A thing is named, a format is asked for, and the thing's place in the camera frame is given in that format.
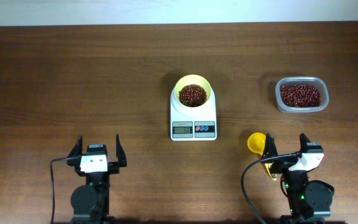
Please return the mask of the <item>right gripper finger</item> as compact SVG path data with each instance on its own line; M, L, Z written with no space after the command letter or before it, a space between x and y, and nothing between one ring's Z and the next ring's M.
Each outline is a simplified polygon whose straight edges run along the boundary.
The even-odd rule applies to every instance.
M276 162L278 161L276 158L277 156L278 152L275 145L275 140L271 134L267 133L265 136L265 146L262 153L261 163L266 164Z
M307 152L310 149L308 143L310 140L307 138L306 134L300 134L300 152Z

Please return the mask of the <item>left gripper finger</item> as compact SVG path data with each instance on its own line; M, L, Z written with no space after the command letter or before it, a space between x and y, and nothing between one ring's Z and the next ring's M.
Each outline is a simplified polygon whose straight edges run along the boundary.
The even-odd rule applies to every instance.
M123 147L121 146L121 142L118 134L116 134L116 157L119 167L127 166L126 154L123 150Z
M82 151L83 151L83 138L82 136L79 136L76 141L76 144L74 145L70 153L67 155L67 157L78 157L82 155Z

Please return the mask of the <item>yellow measuring scoop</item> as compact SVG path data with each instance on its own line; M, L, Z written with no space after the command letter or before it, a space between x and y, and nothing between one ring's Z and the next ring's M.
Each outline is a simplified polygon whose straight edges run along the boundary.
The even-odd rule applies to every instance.
M250 135L250 137L247 140L247 147L249 150L253 153L259 154L261 157L264 153L265 148L265 142L266 142L266 135L263 133L253 133ZM274 181L277 180L276 174L271 174L269 169L271 167L271 164L264 164L265 169L270 176L270 178Z

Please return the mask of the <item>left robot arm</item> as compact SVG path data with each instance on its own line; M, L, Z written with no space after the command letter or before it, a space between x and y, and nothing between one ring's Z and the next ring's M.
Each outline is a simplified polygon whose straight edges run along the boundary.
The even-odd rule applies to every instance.
M83 152L83 138L78 138L68 155L67 165L85 178L85 184L77 187L71 195L71 223L114 223L114 218L109 216L109 178L127 166L119 136L116 136L116 157L117 161L108 161L104 144L89 145Z

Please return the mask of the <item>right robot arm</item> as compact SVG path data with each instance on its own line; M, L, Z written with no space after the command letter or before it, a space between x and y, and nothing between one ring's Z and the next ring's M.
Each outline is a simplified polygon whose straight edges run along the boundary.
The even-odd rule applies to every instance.
M280 187L285 193L290 214L280 217L280 223L324 223L331 215L334 187L320 180L310 180L308 173L316 169L324 157L320 143L300 134L300 150L279 155L273 137L265 136L262 162L270 164L268 171L281 176Z

